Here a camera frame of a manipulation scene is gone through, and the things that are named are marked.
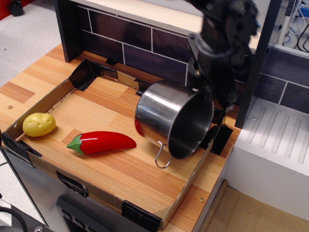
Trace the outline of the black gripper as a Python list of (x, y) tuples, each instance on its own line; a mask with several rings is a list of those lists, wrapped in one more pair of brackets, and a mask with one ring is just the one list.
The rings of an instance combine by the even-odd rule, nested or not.
[(217, 52), (196, 33), (190, 33), (187, 39), (191, 87), (202, 88), (205, 102), (211, 104), (213, 108), (217, 98), (225, 112), (233, 110), (238, 97), (232, 66), (229, 63), (233, 50)]

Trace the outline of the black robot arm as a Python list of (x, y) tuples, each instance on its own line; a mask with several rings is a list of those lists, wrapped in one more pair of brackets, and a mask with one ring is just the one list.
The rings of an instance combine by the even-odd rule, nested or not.
[(203, 13), (200, 33), (187, 36), (188, 74), (193, 89), (229, 111), (237, 101), (236, 79), (249, 75), (251, 37), (257, 34), (258, 9), (251, 0), (191, 0)]

